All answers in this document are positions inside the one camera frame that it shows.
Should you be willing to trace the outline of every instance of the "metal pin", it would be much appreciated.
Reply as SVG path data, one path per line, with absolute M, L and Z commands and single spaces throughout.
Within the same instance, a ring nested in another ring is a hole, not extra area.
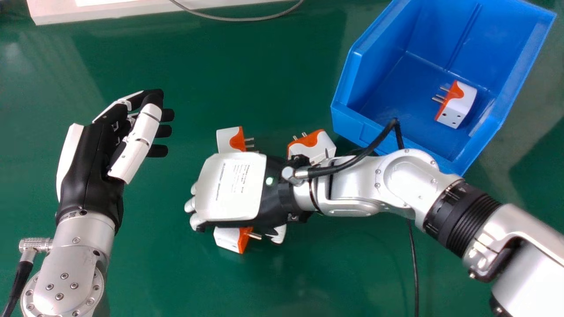
M 253 239 L 257 239 L 257 240 L 262 240 L 262 236 L 258 235 L 254 232 L 248 232 L 247 236 L 249 236 L 249 238 L 253 238 Z

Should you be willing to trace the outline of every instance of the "green tabletop surface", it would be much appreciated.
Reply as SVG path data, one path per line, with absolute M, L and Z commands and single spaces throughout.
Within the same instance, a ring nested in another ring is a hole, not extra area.
M 465 177 L 564 232 L 564 1 L 533 1 L 559 17 L 503 128 Z M 329 105 L 352 43 L 388 1 L 306 0 L 258 23 L 185 12 L 35 26 L 27 5 L 0 13 L 0 299 L 23 237 L 52 237 L 55 173 L 67 128 L 113 100 L 161 88 L 174 108 L 166 158 L 148 158 L 126 187 L 107 292 L 113 316 L 413 315 L 405 221 L 314 215 L 282 245 L 250 241 L 243 255 L 194 232 L 183 205 L 216 129 L 243 126 L 257 148 L 285 155 L 292 135 L 332 132 Z M 289 3 L 206 10 L 272 13 Z M 421 316 L 490 316 L 490 285 L 415 232 Z

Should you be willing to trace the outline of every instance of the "white back plate of robotic hand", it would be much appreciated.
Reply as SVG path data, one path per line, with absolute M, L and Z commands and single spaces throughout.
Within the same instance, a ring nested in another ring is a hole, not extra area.
M 206 221 L 242 221 L 257 216 L 266 155 L 251 152 L 214 154 L 198 178 L 196 211 Z

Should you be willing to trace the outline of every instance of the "robotic arm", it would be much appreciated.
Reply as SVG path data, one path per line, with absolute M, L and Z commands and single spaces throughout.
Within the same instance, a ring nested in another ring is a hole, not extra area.
M 153 144 L 168 137 L 174 112 L 163 109 L 162 90 L 118 99 L 91 125 L 70 126 L 56 177 L 59 209 L 53 239 L 20 242 L 22 258 L 3 317 L 17 298 L 24 316 L 108 316 L 105 278 L 113 239 L 123 218 L 122 193 L 146 156 L 164 157 Z M 41 269 L 26 283 L 37 253 Z
M 275 228 L 306 222 L 313 212 L 395 213 L 460 257 L 471 278 L 494 281 L 496 316 L 564 316 L 564 236 L 460 176 L 440 172 L 417 149 L 326 158 L 316 166 L 300 156 L 285 162 L 259 153 L 216 154 L 205 161 L 192 194 L 184 208 L 194 230 L 252 226 L 270 239 L 277 237 Z

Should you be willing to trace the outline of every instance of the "blue storage box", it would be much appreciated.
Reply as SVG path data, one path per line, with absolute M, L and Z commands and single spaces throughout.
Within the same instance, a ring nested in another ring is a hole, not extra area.
M 555 16 L 519 0 L 392 1 L 349 52 L 335 132 L 365 147 L 397 117 L 406 147 L 464 174 L 505 121 Z M 478 90 L 458 129 L 434 120 L 431 100 L 454 80 Z M 394 137 L 377 150 L 396 151 Z

